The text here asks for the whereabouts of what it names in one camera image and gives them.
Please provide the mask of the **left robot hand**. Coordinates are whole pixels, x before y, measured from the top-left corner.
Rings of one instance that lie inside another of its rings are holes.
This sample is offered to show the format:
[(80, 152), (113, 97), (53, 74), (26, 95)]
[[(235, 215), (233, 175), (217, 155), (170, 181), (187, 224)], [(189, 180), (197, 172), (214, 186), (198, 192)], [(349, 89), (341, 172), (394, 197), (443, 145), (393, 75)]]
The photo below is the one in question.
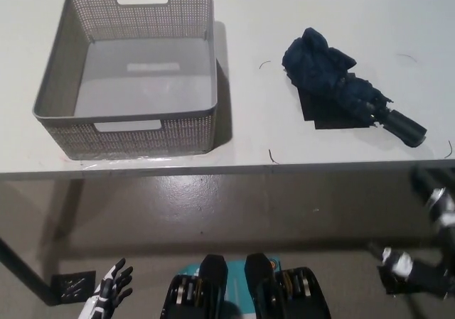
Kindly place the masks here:
[(93, 294), (86, 300), (78, 319), (110, 319), (122, 301), (132, 295), (127, 286), (132, 282), (133, 267), (123, 267), (126, 259), (120, 259), (102, 278)]

